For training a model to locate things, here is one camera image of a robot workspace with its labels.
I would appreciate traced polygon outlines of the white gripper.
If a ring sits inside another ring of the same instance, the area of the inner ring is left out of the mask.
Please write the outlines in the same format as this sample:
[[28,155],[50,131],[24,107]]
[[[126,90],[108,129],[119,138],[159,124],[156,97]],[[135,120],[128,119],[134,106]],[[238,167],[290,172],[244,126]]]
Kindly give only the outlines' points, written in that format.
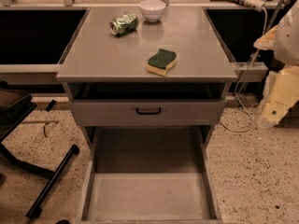
[[260,102],[257,125],[272,128],[299,101],[299,0],[280,20],[278,25],[259,37],[256,49],[273,50],[277,60],[286,65],[278,73],[270,71]]

